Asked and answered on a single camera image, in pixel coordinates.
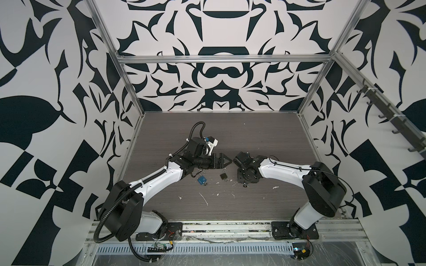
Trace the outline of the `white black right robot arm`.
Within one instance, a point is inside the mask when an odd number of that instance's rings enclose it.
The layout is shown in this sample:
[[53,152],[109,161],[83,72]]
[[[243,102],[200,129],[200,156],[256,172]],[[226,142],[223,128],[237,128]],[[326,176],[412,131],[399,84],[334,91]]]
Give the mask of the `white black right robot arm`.
[[252,157],[240,152],[233,159],[237,166],[237,180],[245,187],[262,179],[284,182],[301,189],[307,202],[297,209],[288,222],[271,223],[275,240],[320,238],[316,223],[322,218],[335,217],[347,187],[322,162],[297,165],[274,160],[268,156]]

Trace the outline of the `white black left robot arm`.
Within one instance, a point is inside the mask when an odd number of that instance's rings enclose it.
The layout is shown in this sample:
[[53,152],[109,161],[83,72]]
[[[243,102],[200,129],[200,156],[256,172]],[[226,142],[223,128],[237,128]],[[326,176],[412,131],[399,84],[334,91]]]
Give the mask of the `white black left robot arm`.
[[157,211],[145,212],[145,204],[163,189],[191,175],[195,169],[220,169],[231,164],[223,153],[213,153],[218,143],[212,136],[193,137],[181,151],[169,155],[165,165],[152,174],[131,183],[117,182],[97,215],[99,223],[93,240],[103,243],[116,238],[121,242],[138,230],[152,239],[163,238],[167,219]]

